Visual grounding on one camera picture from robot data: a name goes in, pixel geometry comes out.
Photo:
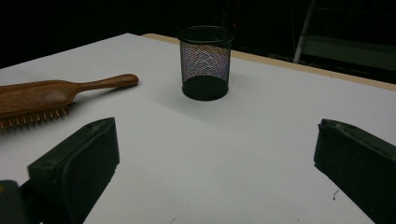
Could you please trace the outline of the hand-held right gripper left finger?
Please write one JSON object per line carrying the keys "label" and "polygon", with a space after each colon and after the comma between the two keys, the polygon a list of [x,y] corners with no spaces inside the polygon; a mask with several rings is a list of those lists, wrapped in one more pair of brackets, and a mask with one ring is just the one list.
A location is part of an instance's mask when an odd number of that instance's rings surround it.
{"label": "hand-held right gripper left finger", "polygon": [[83,224],[120,163],[113,118],[91,122],[28,166],[35,224]]}

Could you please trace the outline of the white-legged desk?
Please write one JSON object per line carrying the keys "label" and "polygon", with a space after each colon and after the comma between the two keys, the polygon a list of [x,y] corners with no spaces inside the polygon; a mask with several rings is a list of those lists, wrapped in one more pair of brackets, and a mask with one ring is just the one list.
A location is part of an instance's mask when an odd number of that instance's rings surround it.
{"label": "white-legged desk", "polygon": [[310,0],[293,61],[303,55],[396,72],[396,0]]}

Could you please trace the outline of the white table mat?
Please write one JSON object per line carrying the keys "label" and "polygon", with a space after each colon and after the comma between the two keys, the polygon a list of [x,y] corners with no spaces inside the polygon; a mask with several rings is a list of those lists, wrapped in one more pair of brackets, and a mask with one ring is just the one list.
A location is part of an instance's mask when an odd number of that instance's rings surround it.
{"label": "white table mat", "polygon": [[0,69],[0,85],[135,74],[136,87],[81,93],[67,116],[0,133],[0,179],[81,126],[114,118],[120,165],[85,224],[372,224],[314,165],[318,124],[335,119],[396,145],[396,85],[242,52],[212,102],[181,90],[179,47],[119,35]]}

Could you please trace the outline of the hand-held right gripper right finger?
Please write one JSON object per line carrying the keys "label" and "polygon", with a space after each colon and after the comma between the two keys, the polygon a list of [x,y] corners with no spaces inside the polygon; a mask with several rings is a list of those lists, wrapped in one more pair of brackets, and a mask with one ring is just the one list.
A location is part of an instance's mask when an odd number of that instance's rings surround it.
{"label": "hand-held right gripper right finger", "polygon": [[353,125],[323,119],[314,163],[375,224],[396,224],[396,146]]}

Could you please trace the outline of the black mesh pen holder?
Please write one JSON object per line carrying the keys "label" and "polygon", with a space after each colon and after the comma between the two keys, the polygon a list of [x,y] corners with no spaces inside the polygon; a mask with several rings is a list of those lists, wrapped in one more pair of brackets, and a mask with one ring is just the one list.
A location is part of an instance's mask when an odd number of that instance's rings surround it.
{"label": "black mesh pen holder", "polygon": [[229,90],[233,32],[211,25],[182,30],[180,63],[182,91],[191,99],[213,101]]}

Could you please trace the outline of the wooden hairbrush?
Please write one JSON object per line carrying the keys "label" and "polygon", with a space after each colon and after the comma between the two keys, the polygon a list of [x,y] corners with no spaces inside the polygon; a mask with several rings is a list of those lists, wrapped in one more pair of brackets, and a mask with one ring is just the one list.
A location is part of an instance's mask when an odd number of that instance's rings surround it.
{"label": "wooden hairbrush", "polygon": [[63,117],[83,91],[132,87],[138,82],[136,75],[125,74],[84,83],[46,80],[0,86],[0,129]]}

